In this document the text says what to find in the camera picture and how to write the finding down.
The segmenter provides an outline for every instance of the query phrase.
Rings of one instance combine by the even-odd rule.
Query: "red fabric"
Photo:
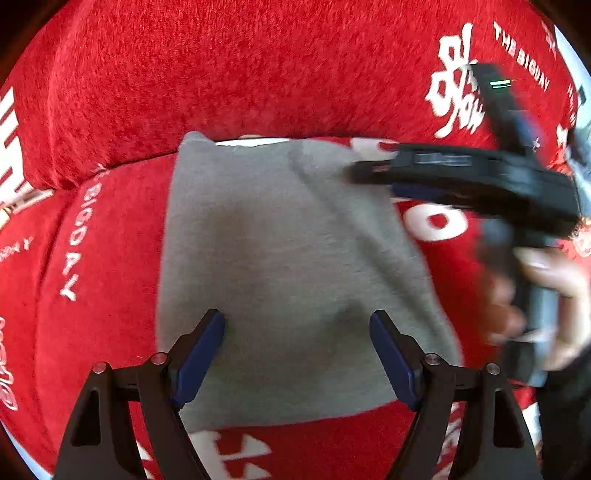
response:
[[[78,184],[99,163],[175,151],[192,129],[214,140],[433,141],[447,120],[425,100],[431,74],[444,69],[439,38],[460,35],[468,22],[470,60],[498,63],[514,81],[540,124],[549,161],[571,79],[526,0],[478,7],[452,0],[73,0],[27,48],[0,95],[14,87],[25,172],[39,188]],[[493,22],[517,40],[513,57]],[[550,79],[546,91],[516,63],[521,48]],[[456,121],[443,141],[490,147],[485,124],[470,134]]]
[[[21,304],[21,290],[6,295],[8,307],[0,306],[12,311],[11,317],[28,319],[28,326],[18,331],[22,343],[7,352],[7,366],[15,357],[22,357],[23,365],[28,362],[14,384],[17,388],[17,381],[22,382],[18,388],[25,390],[18,395],[27,400],[16,415],[3,411],[2,419],[33,457],[51,469],[67,417],[94,362],[136,364],[155,348],[155,299],[174,156],[93,179],[100,166],[173,152],[191,129],[214,140],[243,134],[357,134],[493,147],[486,117],[473,133],[460,128],[457,119],[449,135],[435,138],[451,111],[437,116],[425,100],[431,76],[445,70],[438,57],[440,40],[458,36],[457,52],[462,54],[467,45],[460,38],[468,23],[468,59],[502,67],[538,125],[541,158],[550,162],[558,149],[557,127],[568,128],[572,122],[572,82],[560,54],[555,57],[546,41],[542,19],[525,0],[490,0],[478,7],[451,0],[297,0],[276,5],[262,0],[223,5],[72,0],[63,8],[0,88],[0,97],[14,89],[26,179],[37,188],[81,185],[59,232],[47,231],[44,237],[46,273],[38,267],[7,276],[13,282],[29,275],[27,291],[41,291],[37,317],[31,307],[37,299]],[[517,63],[520,49],[550,79],[546,89],[535,81],[535,67],[530,73]],[[453,56],[449,49],[445,53]],[[450,75],[458,82],[460,70]],[[460,100],[470,93],[466,85]],[[92,200],[96,202],[86,207],[92,213],[81,213]],[[46,200],[26,212],[36,212],[30,213],[36,228],[54,218],[51,207],[48,214],[43,209],[56,201]],[[407,214],[418,203],[398,206],[425,255],[466,363],[480,367],[492,352],[475,336],[477,222],[466,214],[465,229],[459,228],[457,235],[425,240],[417,236],[417,216]],[[440,214],[419,220],[430,222],[432,229],[463,222],[461,216],[446,220]],[[0,238],[16,228],[12,222],[16,220]],[[72,266],[64,274],[67,253]],[[78,278],[60,294],[73,275]],[[10,289],[2,285],[4,296]],[[68,298],[72,294],[76,301]],[[6,318],[8,338],[9,315],[0,315]],[[32,345],[33,364],[26,355],[13,353],[31,351]],[[346,419],[229,429],[208,444],[213,454],[204,458],[217,461],[228,478],[246,476],[248,463],[273,478],[383,478],[410,419],[394,402]],[[139,441],[149,450],[145,432],[138,428]],[[457,425],[450,429],[450,444],[457,441],[456,434]],[[258,453],[239,459],[225,457],[240,450],[238,443],[246,435],[272,453],[260,446]],[[145,464],[154,472],[153,462]]]
[[[106,360],[114,368],[126,367],[154,353],[175,158],[123,166],[88,180],[63,218],[41,291],[36,346],[39,402],[56,451],[92,365]],[[67,254],[73,259],[69,268]]]
[[[35,382],[36,310],[51,244],[71,201],[69,192],[60,192],[14,215],[0,231],[1,420],[16,438],[30,439],[42,459],[54,456],[55,448]]]

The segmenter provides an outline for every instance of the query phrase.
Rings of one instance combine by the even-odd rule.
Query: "white chinese character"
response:
[[[467,23],[462,28],[462,37],[458,35],[442,37],[439,40],[439,58],[445,70],[431,75],[431,87],[425,100],[431,102],[433,113],[437,116],[445,116],[452,109],[447,124],[435,132],[436,138],[443,138],[452,132],[453,124],[459,116],[460,127],[468,128],[473,134],[481,125],[484,118],[482,104],[476,98],[474,92],[478,90],[476,79],[472,75],[471,63],[477,60],[470,58],[470,39],[472,37],[472,24]],[[454,73],[461,71],[460,82],[456,84]],[[472,92],[464,95],[466,80],[470,83]],[[445,84],[445,93],[439,93],[441,83]]]
[[[542,27],[546,31],[546,42],[548,42],[548,51],[551,51],[554,54],[554,59],[556,60],[556,40],[552,35],[552,32],[548,28],[548,26],[542,21]]]
[[[562,125],[556,127],[556,140],[559,148],[566,148],[567,136],[569,134],[568,128],[562,128]]]

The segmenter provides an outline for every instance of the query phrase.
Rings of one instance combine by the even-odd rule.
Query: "fingernail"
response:
[[[541,250],[518,247],[513,249],[513,253],[525,265],[539,268],[540,270],[548,270],[550,268],[548,265],[548,256]]]

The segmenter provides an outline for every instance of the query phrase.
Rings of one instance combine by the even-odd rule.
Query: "black controller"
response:
[[[558,294],[532,285],[512,250],[552,247],[568,238],[580,217],[577,191],[566,175],[538,162],[535,138],[511,95],[510,80],[490,64],[471,68],[499,150],[399,144],[395,158],[357,162],[350,177],[355,183],[402,185],[404,196],[472,210],[485,219],[480,259],[515,281],[513,305],[527,320],[524,334],[505,345],[499,363],[508,378],[540,387],[547,334],[557,325]]]

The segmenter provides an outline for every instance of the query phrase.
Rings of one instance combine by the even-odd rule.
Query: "gray towel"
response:
[[[388,188],[347,184],[354,152],[302,140],[216,146],[188,133],[165,226],[158,347],[208,308],[224,312],[222,348],[188,432],[353,415],[394,397],[369,339],[389,312],[426,351],[459,362],[452,329]]]

